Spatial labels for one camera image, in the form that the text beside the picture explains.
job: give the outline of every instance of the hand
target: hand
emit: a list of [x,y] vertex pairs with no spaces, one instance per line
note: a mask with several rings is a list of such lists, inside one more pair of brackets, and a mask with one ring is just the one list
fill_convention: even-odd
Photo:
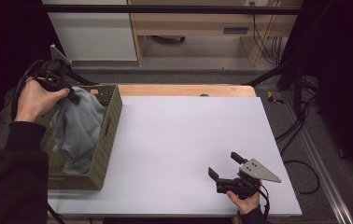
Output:
[[247,214],[253,209],[257,208],[259,206],[259,198],[260,195],[258,192],[256,192],[252,197],[246,198],[244,200],[241,200],[235,195],[232,191],[227,191],[226,192],[227,196],[229,196],[230,200],[237,205],[238,210],[240,211],[241,214]]
[[51,110],[68,93],[69,89],[67,88],[54,92],[46,91],[33,78],[28,78],[19,98],[17,116],[14,121],[35,122],[38,117]]

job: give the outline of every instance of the white desk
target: white desk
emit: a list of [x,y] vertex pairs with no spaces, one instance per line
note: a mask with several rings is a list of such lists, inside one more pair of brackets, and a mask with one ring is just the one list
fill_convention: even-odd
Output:
[[270,216],[302,213],[260,98],[122,96],[123,109],[101,191],[52,190],[49,204],[65,216],[234,217],[216,193],[208,166],[235,178],[232,151],[281,177],[263,181]]

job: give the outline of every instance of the silver bracket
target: silver bracket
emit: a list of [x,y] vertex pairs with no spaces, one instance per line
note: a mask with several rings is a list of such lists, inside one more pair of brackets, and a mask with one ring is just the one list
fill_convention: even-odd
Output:
[[269,180],[281,183],[281,179],[264,167],[260,162],[252,159],[240,166],[240,171],[256,179]]
[[66,65],[71,66],[72,62],[66,58],[65,55],[63,55],[56,47],[55,45],[50,45],[50,53],[51,53],[51,59],[54,60],[61,60],[63,61]]

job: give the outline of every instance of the basket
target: basket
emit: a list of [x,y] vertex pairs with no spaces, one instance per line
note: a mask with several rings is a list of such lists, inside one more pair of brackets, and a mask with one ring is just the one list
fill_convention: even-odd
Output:
[[85,175],[67,175],[63,173],[65,159],[52,151],[55,146],[55,140],[53,138],[53,130],[49,127],[49,124],[59,108],[59,106],[54,106],[50,112],[42,116],[38,121],[38,123],[47,127],[40,146],[49,155],[48,189],[99,190],[104,185],[122,108],[119,88],[118,86],[83,86],[80,88],[88,92],[94,92],[98,101],[106,108],[100,136],[92,157],[92,166]]

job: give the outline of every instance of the towel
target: towel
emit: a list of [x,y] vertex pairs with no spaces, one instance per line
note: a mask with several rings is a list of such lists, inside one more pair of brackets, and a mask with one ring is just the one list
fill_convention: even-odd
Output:
[[66,159],[64,173],[84,175],[92,164],[105,109],[94,95],[79,87],[73,89],[81,98],[80,103],[62,99],[50,123],[56,142],[53,151]]

